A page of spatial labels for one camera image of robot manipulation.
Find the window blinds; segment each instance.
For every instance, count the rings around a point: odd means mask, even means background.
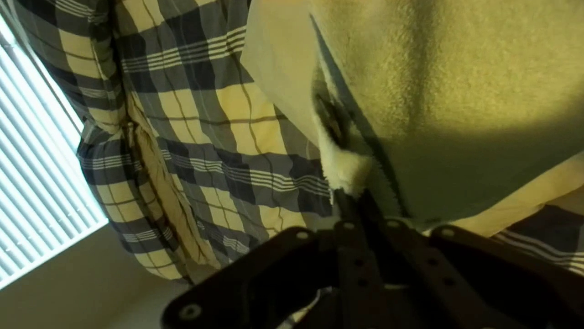
[[[0,290],[107,224],[76,147],[81,123],[0,17]]]

